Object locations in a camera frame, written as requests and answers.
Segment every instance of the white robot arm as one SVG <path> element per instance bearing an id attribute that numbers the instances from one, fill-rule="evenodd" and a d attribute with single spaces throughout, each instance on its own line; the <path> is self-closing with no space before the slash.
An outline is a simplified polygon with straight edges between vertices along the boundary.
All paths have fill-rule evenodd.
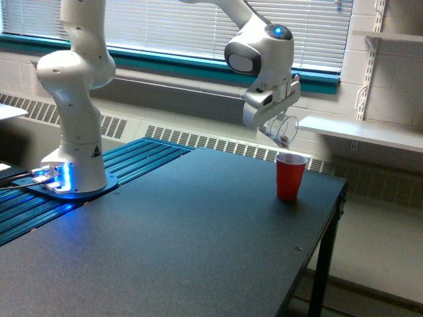
<path id="1" fill-rule="evenodd" d="M 116 71 L 104 39 L 105 6 L 105 0 L 61 0 L 61 23 L 71 38 L 71 50 L 38 62 L 38 78 L 60 114 L 60 146 L 42 160 L 42 166 L 56 167 L 57 179 L 47 187 L 58 194 L 93 192 L 107 185 L 100 112 L 89 95 L 109 83 Z"/>
<path id="2" fill-rule="evenodd" d="M 261 127 L 298 101 L 301 89 L 292 80 L 294 45 L 288 28 L 272 24 L 244 0 L 181 1 L 217 5 L 239 27 L 225 48 L 225 60 L 235 72 L 258 77 L 243 97 L 246 126 Z"/>

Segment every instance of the window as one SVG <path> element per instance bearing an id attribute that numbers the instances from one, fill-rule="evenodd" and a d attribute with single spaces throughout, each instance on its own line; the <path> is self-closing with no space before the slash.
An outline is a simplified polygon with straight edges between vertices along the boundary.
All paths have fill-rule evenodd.
<path id="1" fill-rule="evenodd" d="M 353 0 L 258 0 L 249 3 L 295 36 L 294 67 L 339 73 Z M 109 46 L 223 60 L 237 27 L 216 6 L 179 0 L 107 0 Z M 4 32 L 66 39 L 60 0 L 3 0 Z"/>

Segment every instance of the red cup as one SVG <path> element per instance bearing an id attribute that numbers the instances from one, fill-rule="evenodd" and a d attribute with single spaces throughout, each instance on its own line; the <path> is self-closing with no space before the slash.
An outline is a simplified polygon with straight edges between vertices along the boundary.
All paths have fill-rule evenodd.
<path id="1" fill-rule="evenodd" d="M 297 194 L 307 158 L 301 155 L 281 153 L 276 155 L 276 183 L 278 197 L 284 201 L 297 200 Z"/>

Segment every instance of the metal extrusion rail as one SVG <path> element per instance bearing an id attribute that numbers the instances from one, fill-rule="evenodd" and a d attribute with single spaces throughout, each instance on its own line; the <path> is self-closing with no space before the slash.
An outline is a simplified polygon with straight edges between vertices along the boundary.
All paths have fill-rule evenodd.
<path id="1" fill-rule="evenodd" d="M 122 186 L 192 150 L 164 141 L 139 139 L 104 153 L 103 158 L 106 171 L 117 176 Z M 0 192 L 0 246 L 81 205 L 25 190 Z"/>

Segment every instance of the white shelf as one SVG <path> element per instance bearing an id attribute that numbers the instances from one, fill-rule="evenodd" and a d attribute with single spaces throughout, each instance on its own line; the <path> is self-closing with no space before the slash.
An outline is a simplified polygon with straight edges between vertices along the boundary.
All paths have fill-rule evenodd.
<path id="1" fill-rule="evenodd" d="M 0 120 L 25 116 L 26 114 L 28 114 L 28 112 L 23 109 L 0 104 Z"/>
<path id="2" fill-rule="evenodd" d="M 418 129 L 320 114 L 307 116 L 299 126 L 333 137 L 423 153 L 423 131 Z"/>
<path id="3" fill-rule="evenodd" d="M 367 36 L 369 38 L 381 38 L 382 40 L 399 41 L 399 42 L 416 42 L 423 43 L 423 36 L 384 33 L 384 32 L 366 32 L 366 31 L 352 31 L 352 35 Z"/>

